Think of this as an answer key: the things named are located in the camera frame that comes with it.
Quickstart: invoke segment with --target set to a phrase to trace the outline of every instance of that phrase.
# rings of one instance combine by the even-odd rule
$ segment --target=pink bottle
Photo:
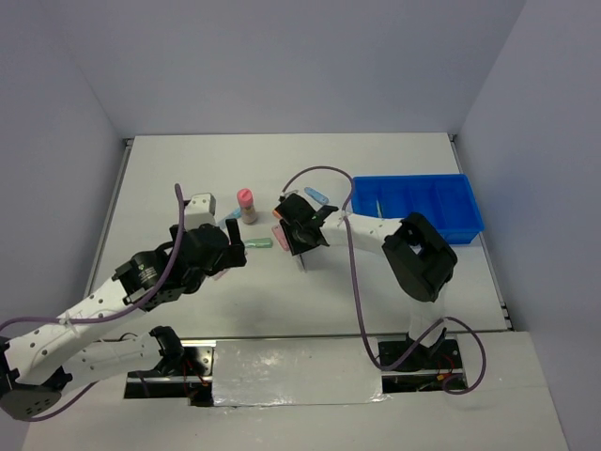
[[[238,203],[240,205],[241,219],[244,224],[252,224],[257,219],[254,210],[253,193],[248,188],[238,191]]]

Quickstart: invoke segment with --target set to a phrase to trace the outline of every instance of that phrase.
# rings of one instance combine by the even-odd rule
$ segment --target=clear plastic sheet
[[[376,349],[376,340],[371,343]],[[360,338],[220,341],[213,368],[216,406],[363,404],[386,398]]]

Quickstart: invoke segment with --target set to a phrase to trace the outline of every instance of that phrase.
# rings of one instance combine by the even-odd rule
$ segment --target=white table
[[[443,133],[138,137],[94,285],[134,253],[168,239],[177,217],[175,182],[187,195],[213,192],[218,216],[236,206],[237,189],[251,188],[261,218],[244,226],[242,235],[267,237],[282,186],[314,164],[337,165],[352,175],[458,172]],[[347,192],[347,182],[327,172],[307,175],[296,185],[304,186],[338,205]],[[349,406],[203,409],[188,407],[184,399],[125,400],[123,375],[100,382],[55,419],[33,424],[23,449],[566,451],[530,336],[506,330],[480,241],[455,250],[459,263],[447,312],[477,330],[504,331],[481,334],[489,366],[481,387],[469,395],[411,393]],[[298,272],[277,247],[251,249],[248,257],[246,268],[207,281],[197,294],[163,305],[111,336],[143,333],[158,324],[188,338],[358,332],[345,249],[314,251],[307,258],[308,273]],[[360,253],[358,268],[369,331],[405,332],[406,299],[385,259]],[[468,335],[461,334],[458,344],[471,383],[480,356]],[[317,378],[335,370],[335,357],[321,359]]]
[[[271,211],[284,184],[303,168],[328,164],[353,176],[453,174],[457,163],[444,133],[271,134],[143,136],[135,138],[116,201],[95,288],[136,252],[168,241],[177,220],[174,183],[184,194],[212,192],[217,217],[238,204],[243,187],[254,193],[258,224],[241,225],[243,239],[271,237]],[[340,206],[348,182],[330,171],[306,174],[292,188],[312,186]],[[505,330],[501,305],[479,239],[456,246],[459,262],[446,296],[449,315],[479,331]],[[250,249],[246,268],[207,281],[192,296],[164,304],[110,336],[170,325],[181,337],[257,337],[356,334],[347,249],[307,254],[308,272],[290,254]],[[408,330],[408,298],[385,258],[358,253],[367,329],[373,334]]]

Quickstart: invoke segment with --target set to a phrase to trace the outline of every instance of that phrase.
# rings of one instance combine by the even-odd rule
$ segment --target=blue marker
[[[240,211],[240,208],[238,207],[237,209],[235,209],[234,211],[232,211],[231,213],[229,213],[227,216],[225,216],[219,223],[217,223],[217,227],[218,228],[225,228],[225,221],[228,219],[239,219],[239,217],[241,216],[242,212]]]
[[[309,197],[311,197],[313,200],[315,200],[315,202],[317,202],[319,205],[328,205],[330,203],[330,200],[328,197],[326,197],[319,191],[314,190],[313,188],[310,188],[307,186],[307,187],[305,187],[304,192]]]

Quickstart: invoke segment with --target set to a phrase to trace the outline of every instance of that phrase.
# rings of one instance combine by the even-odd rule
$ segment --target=robotic arm
[[[47,324],[13,339],[0,338],[0,407],[18,420],[50,409],[73,389],[123,372],[180,367],[183,347],[170,327],[123,342],[98,342],[126,321],[139,318],[182,294],[196,292],[208,276],[246,264],[236,220],[226,221],[229,237],[215,225],[215,199],[198,194],[184,210],[185,231],[175,265],[157,293],[127,316],[73,324],[70,319],[102,319],[126,310],[153,289],[165,271],[173,241],[134,255],[99,289]],[[170,229],[175,240],[177,227]]]
[[[348,246],[347,229],[333,212],[336,207],[315,210],[303,197],[280,198],[275,215],[280,218],[290,252],[299,255],[316,247]],[[411,298],[409,339],[417,339],[443,317],[441,291],[453,277],[457,256],[437,230],[420,213],[405,219],[380,219],[350,213],[353,245],[384,254],[401,288]],[[425,355],[432,354],[444,338],[442,325],[422,341]]]

